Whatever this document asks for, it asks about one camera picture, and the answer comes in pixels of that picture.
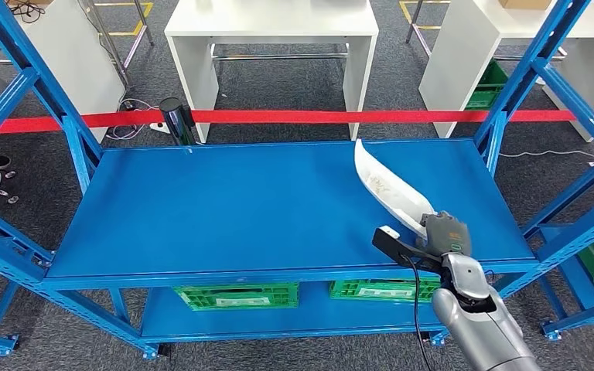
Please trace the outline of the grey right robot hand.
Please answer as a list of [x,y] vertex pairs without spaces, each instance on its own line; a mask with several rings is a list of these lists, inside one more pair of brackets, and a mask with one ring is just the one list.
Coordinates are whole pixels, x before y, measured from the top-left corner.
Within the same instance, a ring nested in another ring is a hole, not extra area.
[[472,254],[472,242],[467,225],[446,211],[423,214],[421,225],[425,228],[425,237],[420,239],[418,245],[428,254]]

